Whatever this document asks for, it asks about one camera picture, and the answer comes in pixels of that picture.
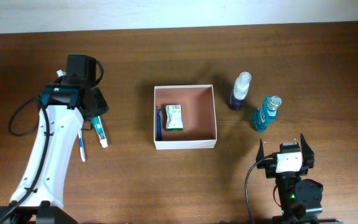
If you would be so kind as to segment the green white toothpaste tube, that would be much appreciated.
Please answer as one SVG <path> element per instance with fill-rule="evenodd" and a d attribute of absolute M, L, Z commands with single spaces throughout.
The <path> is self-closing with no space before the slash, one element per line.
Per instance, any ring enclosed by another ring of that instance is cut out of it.
<path fill-rule="evenodd" d="M 108 140 L 107 140 L 104 128 L 103 128 L 101 117 L 96 116 L 96 117 L 92 118 L 91 119 L 91 124 L 94 127 L 94 129 L 96 130 L 96 134 L 98 135 L 99 142 L 100 142 L 101 146 L 103 148 L 107 148 L 108 147 Z"/>

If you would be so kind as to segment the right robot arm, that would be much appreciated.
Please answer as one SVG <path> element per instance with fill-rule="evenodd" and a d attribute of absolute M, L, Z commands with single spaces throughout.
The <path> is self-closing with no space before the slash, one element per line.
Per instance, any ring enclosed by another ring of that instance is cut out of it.
<path fill-rule="evenodd" d="M 272 218 L 273 223 L 333 224 L 336 219 L 320 219 L 323 212 L 323 185 L 312 179 L 302 179 L 314 167 L 314 152 L 303 135 L 300 142 L 285 142 L 280 150 L 266 156 L 263 142 L 256 155 L 256 167 L 275 180 L 282 214 Z"/>

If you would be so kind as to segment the blue disposable razor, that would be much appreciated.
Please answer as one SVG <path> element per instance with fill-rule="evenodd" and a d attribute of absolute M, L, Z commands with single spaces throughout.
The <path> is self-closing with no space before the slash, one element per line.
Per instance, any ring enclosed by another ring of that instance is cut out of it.
<path fill-rule="evenodd" d="M 157 140 L 161 141 L 162 140 L 162 119 L 161 119 L 161 115 L 160 113 L 163 111 L 163 109 L 161 109 L 160 107 L 156 107 L 157 110 Z"/>

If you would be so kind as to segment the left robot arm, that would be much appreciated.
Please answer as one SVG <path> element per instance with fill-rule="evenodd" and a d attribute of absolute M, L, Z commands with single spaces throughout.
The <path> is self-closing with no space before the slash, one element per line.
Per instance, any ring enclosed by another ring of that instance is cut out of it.
<path fill-rule="evenodd" d="M 76 223 L 63 211 L 63 189 L 71 151 L 84 122 L 109 109 L 100 89 L 86 84 L 49 84 L 40 105 L 36 139 L 24 175 L 0 223 Z"/>

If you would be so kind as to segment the green white soap packet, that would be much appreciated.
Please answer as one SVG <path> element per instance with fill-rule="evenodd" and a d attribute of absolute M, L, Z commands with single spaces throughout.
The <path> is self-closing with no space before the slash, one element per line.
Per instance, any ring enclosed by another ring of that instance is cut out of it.
<path fill-rule="evenodd" d="M 166 130 L 167 131 L 182 131 L 183 121 L 181 115 L 181 105 L 167 105 L 165 107 L 167 115 Z"/>

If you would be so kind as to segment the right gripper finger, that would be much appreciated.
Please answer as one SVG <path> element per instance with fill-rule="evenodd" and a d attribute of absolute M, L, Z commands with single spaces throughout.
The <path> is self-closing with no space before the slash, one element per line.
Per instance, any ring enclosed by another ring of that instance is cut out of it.
<path fill-rule="evenodd" d="M 306 142 L 304 135 L 300 134 L 301 140 L 301 150 L 302 150 L 302 157 L 303 157 L 303 166 L 307 166 L 308 168 L 314 167 L 314 152 Z"/>
<path fill-rule="evenodd" d="M 259 149 L 256 156 L 256 162 L 260 162 L 264 159 L 264 144 L 262 139 L 259 140 Z"/>

